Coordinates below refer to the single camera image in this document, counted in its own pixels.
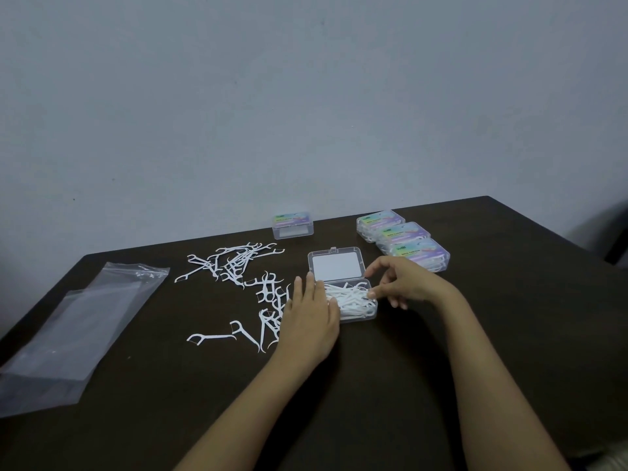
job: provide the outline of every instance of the clear plastic box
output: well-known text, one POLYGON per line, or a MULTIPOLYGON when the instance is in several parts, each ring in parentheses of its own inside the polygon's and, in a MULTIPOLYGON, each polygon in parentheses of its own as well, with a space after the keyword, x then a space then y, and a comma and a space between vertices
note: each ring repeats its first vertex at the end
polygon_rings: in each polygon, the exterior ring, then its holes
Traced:
POLYGON ((375 244, 384 254, 390 254, 394 246, 429 238, 429 232, 414 221, 384 228, 377 232, 375 244))
POLYGON ((285 213, 272 218, 272 235, 276 240, 314 234, 314 221, 310 213, 285 213))
POLYGON ((432 238, 394 246, 391 255, 407 257, 431 272, 447 269, 451 257, 445 248, 432 238))
POLYGON ((405 222, 404 218, 397 213, 392 210, 385 210, 359 217, 356 220, 356 230, 368 243, 374 243, 377 239, 378 231, 405 222))
MULTIPOLYGON (((345 285, 353 287, 359 283, 365 283, 367 289, 371 288, 371 282, 364 277, 364 261, 362 252, 357 247, 324 249, 312 251, 308 254, 310 271, 316 280, 322 280, 326 285, 343 288, 345 285)), ((377 301, 374 306, 361 311, 340 311, 340 322, 356 322, 374 319, 377 316, 377 301)))

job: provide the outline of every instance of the white wall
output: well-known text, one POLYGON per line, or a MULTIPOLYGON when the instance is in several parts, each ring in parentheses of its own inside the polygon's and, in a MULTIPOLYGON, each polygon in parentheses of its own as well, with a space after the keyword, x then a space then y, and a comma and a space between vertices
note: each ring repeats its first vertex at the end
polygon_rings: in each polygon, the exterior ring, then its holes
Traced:
POLYGON ((0 0, 0 333, 84 254, 491 195, 628 206, 628 0, 0 0))

